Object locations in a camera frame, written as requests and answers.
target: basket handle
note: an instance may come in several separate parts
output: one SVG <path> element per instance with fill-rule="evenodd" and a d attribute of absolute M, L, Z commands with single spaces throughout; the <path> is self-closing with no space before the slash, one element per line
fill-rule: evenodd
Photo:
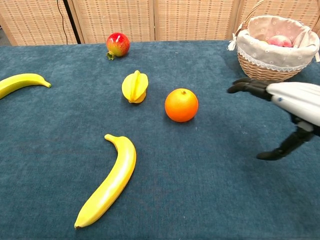
<path fill-rule="evenodd" d="M 235 35 L 238 36 L 238 33 L 241 30 L 246 30 L 248 29 L 248 24 L 250 22 L 250 19 L 252 17 L 252 15 L 255 13 L 255 11 L 257 10 L 257 8 L 263 4 L 266 0 L 260 0 L 258 1 L 252 8 L 252 10 L 249 12 L 248 16 L 245 18 L 245 20 L 242 22 L 241 27 L 238 28 L 238 30 L 236 31 Z M 318 32 L 320 30 L 320 0 L 316 0 L 317 2 L 317 18 L 316 21 L 314 23 L 314 25 L 312 26 L 312 30 L 314 32 Z"/>

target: pomegranate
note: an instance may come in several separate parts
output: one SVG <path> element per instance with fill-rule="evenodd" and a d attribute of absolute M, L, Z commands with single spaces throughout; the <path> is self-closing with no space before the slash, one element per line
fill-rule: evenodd
<path fill-rule="evenodd" d="M 127 54 L 130 48 L 130 41 L 126 35 L 121 32 L 112 33 L 106 40 L 108 49 L 107 57 L 113 60 L 116 57 L 122 57 Z"/>

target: basket liner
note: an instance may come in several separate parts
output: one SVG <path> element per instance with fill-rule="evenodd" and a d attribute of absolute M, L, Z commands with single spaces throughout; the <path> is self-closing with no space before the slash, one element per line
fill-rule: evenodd
<path fill-rule="evenodd" d="M 287 36 L 293 47 L 265 44 L 275 35 Z M 236 38 L 238 54 L 247 61 L 270 70 L 291 72 L 305 68 L 319 54 L 320 40 L 310 27 L 273 15 L 252 17 L 247 29 Z"/>

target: robotic arm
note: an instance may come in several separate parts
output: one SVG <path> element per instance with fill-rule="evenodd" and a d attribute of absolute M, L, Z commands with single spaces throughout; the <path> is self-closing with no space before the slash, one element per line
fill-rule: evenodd
<path fill-rule="evenodd" d="M 253 96 L 273 102 L 289 113 L 296 130 L 273 151 L 261 152 L 256 158 L 279 160 L 308 142 L 320 137 L 320 86 L 303 82 L 258 81 L 243 77 L 233 82 L 229 94 L 249 92 Z"/>

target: wicker basket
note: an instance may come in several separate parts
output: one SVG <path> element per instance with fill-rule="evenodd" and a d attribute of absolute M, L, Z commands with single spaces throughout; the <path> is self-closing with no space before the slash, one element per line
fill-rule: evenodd
<path fill-rule="evenodd" d="M 290 18 L 283 18 L 283 17 L 278 17 L 278 16 L 271 16 L 271 15 L 264 15 L 264 16 L 258 16 L 255 18 L 252 18 L 252 15 L 254 14 L 255 10 L 262 4 L 264 3 L 265 0 L 260 0 L 259 2 L 257 2 L 257 4 L 253 7 L 253 9 L 251 10 L 251 12 L 249 13 L 249 15 L 246 17 L 246 19 L 243 21 L 243 23 L 239 26 L 238 30 L 236 31 L 235 34 L 233 34 L 233 40 L 231 41 L 231 44 L 228 46 L 229 50 L 233 50 L 235 48 L 236 45 L 238 45 L 238 36 L 239 34 L 243 33 L 243 31 L 248 30 L 248 26 L 251 23 L 251 21 L 253 19 L 264 19 L 264 18 L 279 18 L 279 19 L 283 19 L 284 22 L 285 21 L 291 21 L 294 24 L 299 24 L 301 26 L 301 28 L 306 29 L 308 28 L 307 26 L 304 26 L 303 24 L 301 24 L 298 21 L 295 21 L 293 19 Z M 318 4 L 318 14 L 320 13 L 320 0 L 317 0 L 317 4 Z M 302 57 L 299 56 L 299 59 L 304 58 L 303 60 L 305 60 L 304 65 L 298 65 L 298 63 L 296 63 L 297 65 L 294 65 L 291 62 L 291 65 L 286 65 L 286 67 L 283 66 L 273 66 L 273 61 L 269 61 L 269 62 L 264 62 L 264 61 L 260 61 L 260 59 L 258 59 L 256 56 L 249 56 L 247 55 L 247 53 L 245 53 L 246 57 L 244 57 L 244 52 L 241 50 L 239 51 L 239 47 L 237 47 L 237 58 L 239 61 L 239 64 L 242 68 L 242 70 L 244 71 L 244 73 L 252 78 L 252 79 L 256 79 L 256 80 L 261 80 L 261 81 L 278 81 L 278 82 L 283 82 L 285 80 L 288 80 L 289 78 L 293 77 L 294 75 L 298 74 L 303 68 L 305 68 L 313 59 L 313 57 L 316 58 L 316 61 L 319 62 L 320 58 L 319 58 L 319 37 L 318 35 L 311 31 L 311 29 L 309 30 L 311 36 L 314 38 L 314 44 L 312 44 L 313 49 L 312 49 L 312 53 L 314 53 L 314 55 L 310 55 L 310 53 L 308 53 L 307 56 L 304 56 L 302 53 Z M 255 39 L 254 37 L 246 36 L 247 39 L 250 40 L 250 43 L 252 44 L 252 42 L 254 41 L 258 41 L 257 39 Z M 283 59 L 282 62 L 285 61 L 286 56 L 282 55 L 284 48 L 283 47 L 279 47 L 279 46 L 263 46 L 262 43 L 258 43 L 255 42 L 255 44 L 248 46 L 248 48 L 251 48 L 252 51 L 250 52 L 255 52 L 256 49 L 255 48 L 272 48 L 273 51 L 278 51 L 278 54 L 276 56 L 277 61 L 279 62 L 279 59 Z M 293 48 L 289 49 L 291 50 L 291 52 L 293 53 L 294 51 L 302 51 L 302 48 Z"/>

